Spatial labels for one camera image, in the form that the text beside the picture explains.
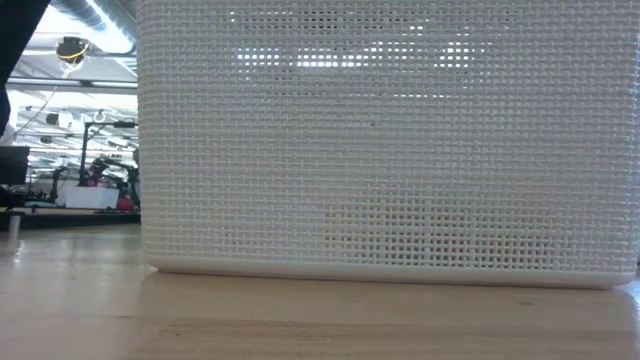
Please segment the grey metal post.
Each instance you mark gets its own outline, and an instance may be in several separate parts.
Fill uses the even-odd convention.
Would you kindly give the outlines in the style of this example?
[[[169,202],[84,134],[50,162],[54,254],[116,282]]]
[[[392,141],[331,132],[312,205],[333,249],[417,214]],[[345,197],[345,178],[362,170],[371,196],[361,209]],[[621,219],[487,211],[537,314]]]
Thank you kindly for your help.
[[[19,236],[21,220],[24,216],[23,212],[15,212],[11,211],[7,213],[7,240],[8,241],[16,241]]]

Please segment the white box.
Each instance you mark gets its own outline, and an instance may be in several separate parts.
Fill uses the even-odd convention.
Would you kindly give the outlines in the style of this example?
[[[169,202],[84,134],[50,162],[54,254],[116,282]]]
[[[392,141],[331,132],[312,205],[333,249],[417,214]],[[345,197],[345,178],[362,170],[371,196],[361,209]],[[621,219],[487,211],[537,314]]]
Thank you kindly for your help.
[[[67,208],[115,209],[118,198],[118,189],[77,186],[66,192],[65,205]]]

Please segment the black background robot rig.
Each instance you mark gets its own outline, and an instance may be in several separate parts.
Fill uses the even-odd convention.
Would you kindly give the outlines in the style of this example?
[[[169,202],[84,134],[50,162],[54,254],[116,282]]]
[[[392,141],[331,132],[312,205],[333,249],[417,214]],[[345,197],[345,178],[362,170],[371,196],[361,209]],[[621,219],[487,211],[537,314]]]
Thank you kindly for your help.
[[[105,171],[107,169],[109,169],[110,167],[124,169],[127,173],[126,179],[116,182],[117,189],[119,190],[118,198],[121,198],[122,195],[129,195],[130,200],[133,204],[133,210],[138,210],[140,208],[140,190],[137,188],[140,180],[138,166],[125,164],[115,158],[111,158],[105,155],[98,156],[90,163],[90,165],[87,165],[86,158],[88,152],[88,144],[90,139],[92,138],[90,130],[96,126],[100,128],[113,127],[120,129],[136,129],[138,127],[138,124],[134,121],[124,120],[110,123],[91,121],[84,124],[78,186],[97,187],[102,178],[111,178],[111,175],[105,174]]]

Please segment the white perforated plastic basket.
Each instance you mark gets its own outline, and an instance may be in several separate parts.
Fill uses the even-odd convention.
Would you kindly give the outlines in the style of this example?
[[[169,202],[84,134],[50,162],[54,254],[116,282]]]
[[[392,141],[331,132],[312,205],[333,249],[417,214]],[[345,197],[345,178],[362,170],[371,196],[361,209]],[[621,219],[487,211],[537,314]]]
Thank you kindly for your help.
[[[139,0],[169,272],[611,288],[640,250],[640,0]]]

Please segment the black metal table frame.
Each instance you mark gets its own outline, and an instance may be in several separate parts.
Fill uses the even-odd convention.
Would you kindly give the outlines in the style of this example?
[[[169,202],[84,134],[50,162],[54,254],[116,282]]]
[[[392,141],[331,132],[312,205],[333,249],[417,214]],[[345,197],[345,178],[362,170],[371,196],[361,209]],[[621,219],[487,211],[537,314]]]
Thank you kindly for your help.
[[[7,232],[12,218],[20,221],[20,230],[140,224],[139,213],[103,212],[92,214],[31,214],[0,212],[0,232]]]

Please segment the black monitor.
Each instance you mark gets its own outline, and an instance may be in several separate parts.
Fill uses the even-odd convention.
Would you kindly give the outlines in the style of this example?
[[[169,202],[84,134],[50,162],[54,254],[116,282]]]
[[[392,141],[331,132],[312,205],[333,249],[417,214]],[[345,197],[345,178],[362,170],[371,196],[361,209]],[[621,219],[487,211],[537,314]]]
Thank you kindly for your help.
[[[24,185],[30,148],[0,146],[0,185]]]

